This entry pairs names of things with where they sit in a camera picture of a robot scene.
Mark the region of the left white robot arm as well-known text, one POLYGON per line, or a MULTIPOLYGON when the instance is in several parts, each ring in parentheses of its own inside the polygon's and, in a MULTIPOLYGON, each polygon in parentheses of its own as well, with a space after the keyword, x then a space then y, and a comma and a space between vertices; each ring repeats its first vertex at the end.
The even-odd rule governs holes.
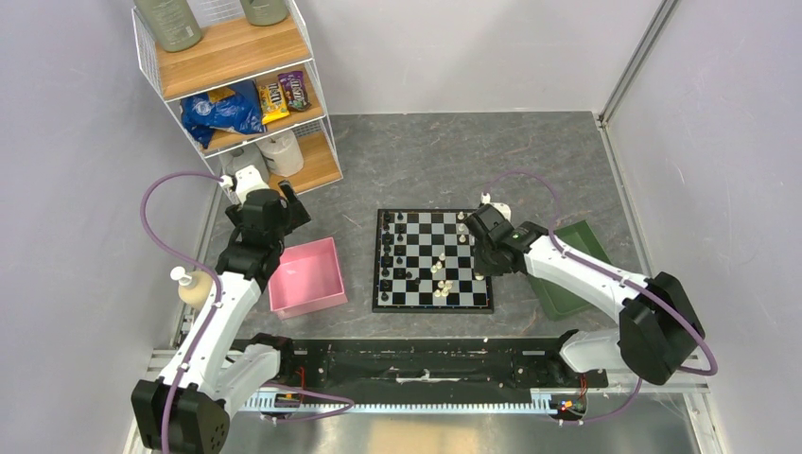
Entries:
POLYGON ((297 362, 281 351, 288 342, 269 337, 225 362, 235 335, 280 265, 285 238, 310 221, 292 184, 270 188, 258 176, 239 172, 217 177, 238 199, 227 210, 235 230, 214 268, 196 266, 212 279, 195 324, 154 380, 141 379, 131 393, 134 419, 144 447, 163 453, 218 453, 233 416, 266 382, 290 383, 297 362))

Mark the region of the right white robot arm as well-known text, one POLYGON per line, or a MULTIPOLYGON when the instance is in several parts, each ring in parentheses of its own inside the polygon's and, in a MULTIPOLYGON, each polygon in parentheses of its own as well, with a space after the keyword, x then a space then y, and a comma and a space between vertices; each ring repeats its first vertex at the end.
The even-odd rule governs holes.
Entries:
POLYGON ((567 336, 546 361, 556 386, 571 386, 593 370, 622 368, 663 385, 696 349, 708 349, 704 328, 674 276, 625 271, 569 246, 545 227, 513 226, 502 203, 481 204, 464 224, 475 239, 478 274, 525 273, 568 290, 616 323, 614 329, 567 336))

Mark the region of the white paper roll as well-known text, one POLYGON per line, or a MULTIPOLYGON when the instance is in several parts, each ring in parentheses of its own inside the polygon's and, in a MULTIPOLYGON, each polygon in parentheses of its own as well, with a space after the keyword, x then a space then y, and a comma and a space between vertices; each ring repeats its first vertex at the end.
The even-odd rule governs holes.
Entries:
POLYGON ((271 174, 289 177, 300 172, 305 159, 292 130, 282 131, 255 142, 271 174))

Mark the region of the black and white chessboard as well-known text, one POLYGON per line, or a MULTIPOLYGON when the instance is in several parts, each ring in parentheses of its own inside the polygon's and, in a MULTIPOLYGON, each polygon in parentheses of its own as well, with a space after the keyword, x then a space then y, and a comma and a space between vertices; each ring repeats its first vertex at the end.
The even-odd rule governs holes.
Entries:
POLYGON ((380 208, 374 313, 491 314, 492 281, 474 271, 471 208, 380 208))

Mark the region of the pink plastic bin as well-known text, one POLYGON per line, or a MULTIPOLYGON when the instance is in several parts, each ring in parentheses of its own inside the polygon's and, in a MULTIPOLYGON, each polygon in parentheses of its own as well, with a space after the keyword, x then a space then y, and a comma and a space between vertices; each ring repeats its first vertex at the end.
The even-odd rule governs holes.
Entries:
POLYGON ((279 319, 348 302, 332 236, 286 248, 268 282, 270 310, 279 319))

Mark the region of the translucent plastic jug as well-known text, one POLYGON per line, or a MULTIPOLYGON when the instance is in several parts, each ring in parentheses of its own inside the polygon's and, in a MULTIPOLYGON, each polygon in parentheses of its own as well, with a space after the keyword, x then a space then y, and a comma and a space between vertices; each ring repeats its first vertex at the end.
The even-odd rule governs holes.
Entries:
POLYGON ((255 144, 247 144, 239 148, 234 148, 225 154, 221 154, 220 161, 222 173, 232 178, 238 170, 247 166, 254 166, 265 183, 270 180, 270 172, 267 163, 260 149, 255 144))

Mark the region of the green plastic bin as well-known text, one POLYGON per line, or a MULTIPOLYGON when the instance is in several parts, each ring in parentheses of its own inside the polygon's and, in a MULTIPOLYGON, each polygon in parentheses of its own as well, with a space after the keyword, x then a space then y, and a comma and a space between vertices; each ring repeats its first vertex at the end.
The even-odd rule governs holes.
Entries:
MULTIPOLYGON (((562 227, 556 235, 563 248, 609 267, 608 256, 587 221, 562 227)), ((588 307, 597 308, 611 320, 618 318, 619 303, 614 301, 615 291, 606 276, 561 256, 548 236, 538 238, 524 258, 535 295, 550 320, 563 320, 588 307)))

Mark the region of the blue snack bag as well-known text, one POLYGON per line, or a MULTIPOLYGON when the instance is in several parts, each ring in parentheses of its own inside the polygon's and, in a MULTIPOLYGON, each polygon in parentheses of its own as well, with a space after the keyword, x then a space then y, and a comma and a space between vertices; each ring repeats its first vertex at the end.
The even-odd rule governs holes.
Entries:
POLYGON ((180 101, 183 127, 203 149, 217 131, 242 135, 266 131, 253 80, 246 79, 180 101))

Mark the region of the yellow candy bag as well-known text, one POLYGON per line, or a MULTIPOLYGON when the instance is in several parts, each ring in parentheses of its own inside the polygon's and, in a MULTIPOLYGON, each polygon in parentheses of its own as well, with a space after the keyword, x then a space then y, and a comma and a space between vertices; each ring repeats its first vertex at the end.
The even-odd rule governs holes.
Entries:
POLYGON ((262 124, 267 125, 290 115, 284 91, 277 79, 256 85, 262 111, 262 124))

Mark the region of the soap pump dispenser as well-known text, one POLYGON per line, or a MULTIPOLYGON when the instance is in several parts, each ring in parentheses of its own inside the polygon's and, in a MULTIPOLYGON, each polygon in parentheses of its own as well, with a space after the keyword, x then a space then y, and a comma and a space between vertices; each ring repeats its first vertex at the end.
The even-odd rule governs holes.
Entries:
POLYGON ((187 271, 181 266, 173 268, 169 275, 178 284, 180 300, 201 311, 215 285, 212 276, 205 271, 187 271))

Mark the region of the brown candy bag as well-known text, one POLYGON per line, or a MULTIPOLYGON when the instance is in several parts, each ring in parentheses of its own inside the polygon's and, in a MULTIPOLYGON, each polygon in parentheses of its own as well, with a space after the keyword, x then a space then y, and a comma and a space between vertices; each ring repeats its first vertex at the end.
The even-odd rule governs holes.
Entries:
POLYGON ((284 92, 288 108, 292 112, 305 112, 311 107, 303 71, 281 73, 278 75, 278 82, 284 92))

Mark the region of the grey-green bottle right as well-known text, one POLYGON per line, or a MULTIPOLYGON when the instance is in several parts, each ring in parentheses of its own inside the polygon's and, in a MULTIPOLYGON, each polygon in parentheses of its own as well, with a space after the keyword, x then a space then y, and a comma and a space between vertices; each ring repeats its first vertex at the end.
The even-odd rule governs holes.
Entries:
POLYGON ((289 15, 284 0, 240 0, 240 4, 247 21, 253 26, 273 26, 289 15))

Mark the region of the grey-green bottle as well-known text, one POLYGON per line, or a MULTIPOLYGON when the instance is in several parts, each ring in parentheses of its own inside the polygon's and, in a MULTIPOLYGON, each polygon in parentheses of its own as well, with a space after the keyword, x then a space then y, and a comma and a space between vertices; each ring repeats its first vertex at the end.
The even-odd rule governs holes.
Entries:
POLYGON ((253 26, 273 26, 289 15, 284 0, 240 0, 240 4, 247 21, 253 26))
POLYGON ((184 51, 201 41, 201 27, 186 0, 134 0, 133 4, 164 51, 184 51))

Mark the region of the grey-green bottle left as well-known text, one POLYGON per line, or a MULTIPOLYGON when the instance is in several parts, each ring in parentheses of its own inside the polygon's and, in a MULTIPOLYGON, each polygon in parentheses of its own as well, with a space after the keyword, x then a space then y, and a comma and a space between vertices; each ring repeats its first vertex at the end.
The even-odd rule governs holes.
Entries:
POLYGON ((134 0, 133 4, 164 51, 184 51, 201 41, 201 27, 186 0, 134 0))

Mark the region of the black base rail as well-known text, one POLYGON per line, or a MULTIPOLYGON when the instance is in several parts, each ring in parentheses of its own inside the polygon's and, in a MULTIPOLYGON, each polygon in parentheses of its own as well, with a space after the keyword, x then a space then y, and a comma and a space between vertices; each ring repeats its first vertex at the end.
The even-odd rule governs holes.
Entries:
POLYGON ((278 375, 244 405, 266 414, 341 408, 375 413, 556 414, 563 393, 608 386, 604 371, 576 373, 559 338, 282 340, 278 375))

